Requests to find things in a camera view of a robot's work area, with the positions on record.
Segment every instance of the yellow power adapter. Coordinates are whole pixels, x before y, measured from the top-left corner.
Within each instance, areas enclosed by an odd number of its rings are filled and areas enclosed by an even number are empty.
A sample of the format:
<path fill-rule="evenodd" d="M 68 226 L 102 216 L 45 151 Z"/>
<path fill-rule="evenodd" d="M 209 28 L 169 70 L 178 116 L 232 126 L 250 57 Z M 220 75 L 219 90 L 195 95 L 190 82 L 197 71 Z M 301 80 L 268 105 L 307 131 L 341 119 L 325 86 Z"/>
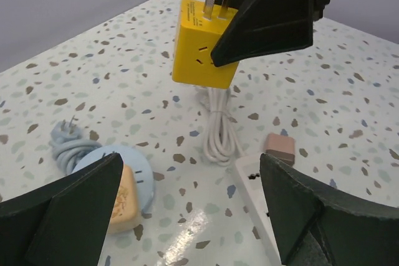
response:
<path fill-rule="evenodd" d="M 228 27 L 236 9 L 228 0 L 214 5 L 214 0 L 182 0 L 175 37 L 175 61 L 172 79 L 176 82 L 227 89 L 238 62 L 215 67 L 211 51 Z"/>

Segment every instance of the electrical outlet socket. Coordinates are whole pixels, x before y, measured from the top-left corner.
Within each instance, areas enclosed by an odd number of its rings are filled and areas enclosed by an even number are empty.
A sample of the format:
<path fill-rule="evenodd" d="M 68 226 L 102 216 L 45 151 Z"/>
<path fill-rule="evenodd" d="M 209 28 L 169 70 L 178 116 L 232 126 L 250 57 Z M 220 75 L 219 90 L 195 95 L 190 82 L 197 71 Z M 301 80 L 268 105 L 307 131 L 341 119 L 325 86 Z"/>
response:
<path fill-rule="evenodd" d="M 261 155 L 262 153 L 258 153 L 237 159 L 232 176 L 266 249 L 271 266 L 282 266 L 259 174 Z"/>

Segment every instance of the speckled tabletop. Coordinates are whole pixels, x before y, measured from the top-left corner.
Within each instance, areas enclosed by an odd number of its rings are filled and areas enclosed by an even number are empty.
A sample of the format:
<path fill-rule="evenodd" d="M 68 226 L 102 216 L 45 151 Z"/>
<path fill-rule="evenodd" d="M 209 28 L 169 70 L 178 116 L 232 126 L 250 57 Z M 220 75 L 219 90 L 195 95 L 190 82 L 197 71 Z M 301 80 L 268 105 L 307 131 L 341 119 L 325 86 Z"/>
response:
<path fill-rule="evenodd" d="M 201 156 L 207 113 L 172 82 L 180 0 L 150 0 L 0 74 L 0 194 L 61 178 L 48 146 L 76 115 L 87 137 L 136 146 L 156 179 L 151 213 L 106 238 L 99 265 L 268 265 L 229 168 Z M 240 63 L 231 114 L 248 154 L 269 132 L 297 141 L 295 167 L 399 206 L 399 45 L 328 19 L 314 45 Z"/>

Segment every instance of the white cable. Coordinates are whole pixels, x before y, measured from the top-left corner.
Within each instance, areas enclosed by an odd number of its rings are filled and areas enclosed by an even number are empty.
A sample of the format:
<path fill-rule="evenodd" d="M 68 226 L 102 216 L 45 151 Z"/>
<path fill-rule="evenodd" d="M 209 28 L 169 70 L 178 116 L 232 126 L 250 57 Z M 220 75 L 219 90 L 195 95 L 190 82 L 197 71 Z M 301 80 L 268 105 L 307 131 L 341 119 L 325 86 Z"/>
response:
<path fill-rule="evenodd" d="M 221 166 L 227 166 L 236 151 L 240 156 L 245 152 L 239 144 L 237 134 L 229 115 L 230 89 L 196 88 L 199 102 L 209 111 L 208 126 L 204 132 L 203 151 L 205 157 Z"/>

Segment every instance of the light blue cable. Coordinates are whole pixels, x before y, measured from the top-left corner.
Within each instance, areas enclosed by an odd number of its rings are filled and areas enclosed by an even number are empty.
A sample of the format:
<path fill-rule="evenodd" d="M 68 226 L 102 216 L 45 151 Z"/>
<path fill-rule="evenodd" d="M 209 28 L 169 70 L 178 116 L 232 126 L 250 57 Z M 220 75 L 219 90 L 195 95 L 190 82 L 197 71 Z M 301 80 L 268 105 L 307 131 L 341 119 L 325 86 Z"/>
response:
<path fill-rule="evenodd" d="M 73 125 L 72 121 L 69 124 L 65 121 L 58 122 L 50 135 L 52 157 L 57 161 L 57 167 L 66 175 L 73 172 L 84 156 L 102 146 L 94 140 L 82 139 L 82 130 Z"/>

